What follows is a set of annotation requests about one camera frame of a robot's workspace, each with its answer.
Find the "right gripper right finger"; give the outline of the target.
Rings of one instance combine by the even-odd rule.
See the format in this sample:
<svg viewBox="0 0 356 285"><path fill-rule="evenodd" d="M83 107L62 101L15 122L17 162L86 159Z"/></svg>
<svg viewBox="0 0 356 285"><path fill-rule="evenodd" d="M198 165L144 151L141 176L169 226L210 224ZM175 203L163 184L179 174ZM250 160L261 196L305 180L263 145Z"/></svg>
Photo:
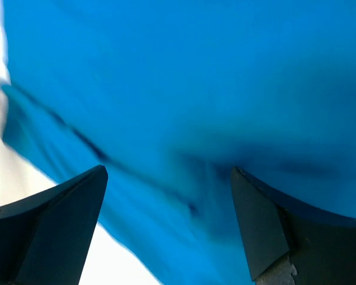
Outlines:
<svg viewBox="0 0 356 285"><path fill-rule="evenodd" d="M356 284L356 219L309 205L238 167L231 191L256 284Z"/></svg>

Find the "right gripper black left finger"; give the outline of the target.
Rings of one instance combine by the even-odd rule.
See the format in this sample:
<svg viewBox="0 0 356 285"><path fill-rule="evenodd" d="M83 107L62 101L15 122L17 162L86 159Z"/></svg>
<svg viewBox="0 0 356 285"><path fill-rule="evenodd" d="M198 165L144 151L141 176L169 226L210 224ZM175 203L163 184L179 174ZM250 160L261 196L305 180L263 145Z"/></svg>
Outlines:
<svg viewBox="0 0 356 285"><path fill-rule="evenodd" d="M96 166L0 207L0 284L80 282L108 180Z"/></svg>

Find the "blue t shirt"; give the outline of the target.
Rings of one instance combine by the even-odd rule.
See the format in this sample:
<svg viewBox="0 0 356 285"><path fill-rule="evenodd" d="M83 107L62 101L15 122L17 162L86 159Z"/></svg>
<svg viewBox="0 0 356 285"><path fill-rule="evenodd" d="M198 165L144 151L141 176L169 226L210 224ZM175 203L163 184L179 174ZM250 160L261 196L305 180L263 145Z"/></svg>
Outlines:
<svg viewBox="0 0 356 285"><path fill-rule="evenodd" d="M241 167L356 219L356 1L4 1L4 141L163 284L249 284Z"/></svg>

